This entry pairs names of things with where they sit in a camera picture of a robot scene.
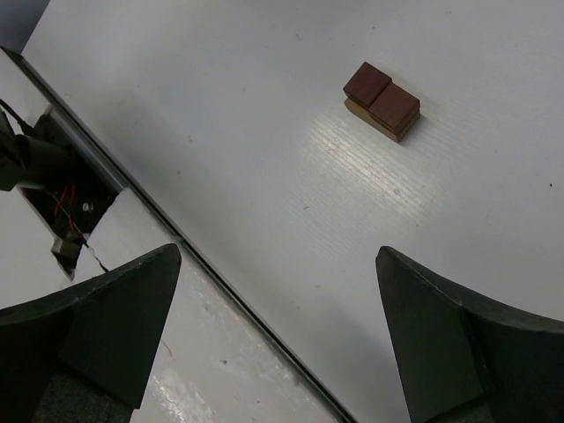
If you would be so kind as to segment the dark red cube block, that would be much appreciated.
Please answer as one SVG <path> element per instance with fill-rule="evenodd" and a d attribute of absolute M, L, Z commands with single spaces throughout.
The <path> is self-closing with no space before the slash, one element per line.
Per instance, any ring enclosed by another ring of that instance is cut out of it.
<path fill-rule="evenodd" d="M 390 83 L 368 109 L 369 114 L 394 133 L 419 111 L 420 101 L 400 86 Z"/>

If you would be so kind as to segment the red brown square block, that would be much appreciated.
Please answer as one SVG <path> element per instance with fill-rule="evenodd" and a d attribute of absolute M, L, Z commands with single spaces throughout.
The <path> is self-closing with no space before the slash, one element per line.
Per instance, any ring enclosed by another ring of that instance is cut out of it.
<path fill-rule="evenodd" d="M 343 90 L 348 99 L 364 109 L 368 109 L 392 82 L 392 78 L 364 62 L 345 84 Z"/>

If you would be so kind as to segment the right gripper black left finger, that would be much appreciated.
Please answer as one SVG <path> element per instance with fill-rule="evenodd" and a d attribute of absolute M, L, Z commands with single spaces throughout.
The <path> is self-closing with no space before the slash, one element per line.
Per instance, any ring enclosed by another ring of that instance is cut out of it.
<path fill-rule="evenodd" d="M 1 311 L 3 422 L 128 422 L 143 401 L 181 269 L 168 243 Z"/>

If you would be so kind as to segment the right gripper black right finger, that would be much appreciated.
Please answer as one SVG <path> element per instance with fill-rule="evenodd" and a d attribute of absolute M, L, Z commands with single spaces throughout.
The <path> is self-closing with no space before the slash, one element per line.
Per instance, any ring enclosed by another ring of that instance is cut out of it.
<path fill-rule="evenodd" d="M 563 323 L 493 300 L 384 246 L 375 259 L 413 422 L 561 422 Z"/>

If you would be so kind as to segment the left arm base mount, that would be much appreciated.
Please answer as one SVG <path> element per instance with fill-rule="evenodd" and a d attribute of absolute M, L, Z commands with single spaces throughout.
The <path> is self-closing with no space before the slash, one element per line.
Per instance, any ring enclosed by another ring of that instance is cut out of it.
<path fill-rule="evenodd" d="M 1 190 L 18 189 L 55 237 L 51 253 L 73 277 L 87 238 L 117 189 L 50 113 L 32 126 L 1 102 Z"/>

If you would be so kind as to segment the brown wood block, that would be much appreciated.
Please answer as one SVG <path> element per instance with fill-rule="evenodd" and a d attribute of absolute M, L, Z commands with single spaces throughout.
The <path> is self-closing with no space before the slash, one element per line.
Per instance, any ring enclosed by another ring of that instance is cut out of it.
<path fill-rule="evenodd" d="M 373 119 L 367 110 L 363 109 L 361 106 L 356 104 L 354 101 L 350 99 L 344 100 L 345 107 L 355 116 L 361 119 L 361 121 L 365 122 L 372 128 L 378 130 L 383 135 L 388 137 L 389 139 L 395 141 L 396 143 L 400 143 L 402 139 L 409 133 L 411 128 L 416 124 L 416 122 L 420 119 L 420 112 L 416 112 L 405 124 L 405 126 L 398 132 L 394 133 L 391 130 L 384 127 L 383 124 L 377 122 Z"/>

